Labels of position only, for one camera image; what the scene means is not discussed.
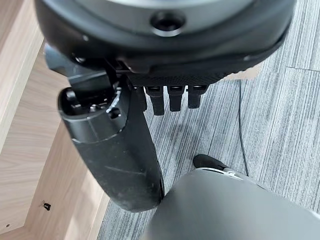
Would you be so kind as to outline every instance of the black shoe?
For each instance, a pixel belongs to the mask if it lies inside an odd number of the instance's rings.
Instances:
[[[204,154],[197,155],[193,158],[193,165],[195,168],[212,168],[223,171],[225,168],[228,168],[221,161]]]

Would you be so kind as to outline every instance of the gray carpet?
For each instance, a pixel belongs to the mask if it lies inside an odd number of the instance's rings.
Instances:
[[[242,127],[250,175],[275,193],[320,213],[320,1],[298,0],[285,45],[267,59],[255,80],[243,80]],[[145,113],[166,190],[208,154],[245,171],[239,141],[239,85],[212,85],[200,109]],[[132,214],[111,203],[99,240],[137,240],[153,211]]]

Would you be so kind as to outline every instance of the black cylinder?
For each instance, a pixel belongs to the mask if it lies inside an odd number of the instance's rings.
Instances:
[[[75,147],[106,194],[122,209],[142,212],[164,197],[161,169],[137,94],[128,86],[117,91],[108,109],[74,116],[67,111],[64,90],[58,108]]]

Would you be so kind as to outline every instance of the black cable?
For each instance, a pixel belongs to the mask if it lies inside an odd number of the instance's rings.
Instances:
[[[242,101],[242,89],[241,89],[241,80],[239,79],[239,134],[240,134],[240,142],[241,142],[241,149],[242,149],[242,154],[243,154],[243,161],[244,161],[244,166],[245,166],[245,173],[249,177],[249,170],[248,170],[248,163],[247,163],[247,158],[246,158],[246,153],[245,153],[245,147],[244,147],[244,141],[242,138],[242,125],[241,125],[241,101]]]

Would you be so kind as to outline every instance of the wooden cabinet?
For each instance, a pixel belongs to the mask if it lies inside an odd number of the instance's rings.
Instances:
[[[0,1],[0,240],[95,240],[109,198],[61,123],[68,81],[43,41],[32,0]]]

